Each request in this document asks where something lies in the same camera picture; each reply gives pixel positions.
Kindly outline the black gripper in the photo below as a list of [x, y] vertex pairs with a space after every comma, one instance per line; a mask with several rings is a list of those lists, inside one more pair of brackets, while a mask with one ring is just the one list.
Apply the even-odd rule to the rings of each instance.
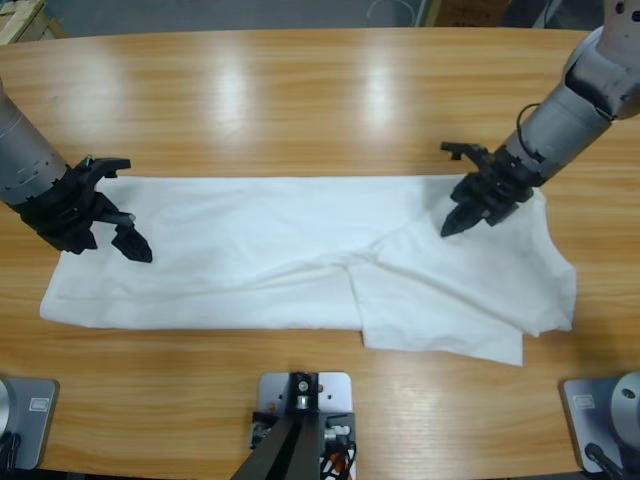
[[533, 188], [543, 184], [543, 177], [529, 169], [506, 149], [494, 153], [487, 149], [453, 149], [452, 159], [468, 157], [477, 167], [453, 189], [456, 207], [447, 215], [440, 234], [453, 236], [473, 228], [481, 220], [497, 225], [529, 200]]
[[111, 223], [112, 245], [131, 261], [152, 261], [147, 240], [135, 229], [131, 215], [122, 212], [96, 190], [103, 178], [115, 178], [117, 167], [66, 168], [46, 192], [19, 205], [21, 220], [59, 251], [81, 254], [95, 250], [91, 231], [95, 222]]

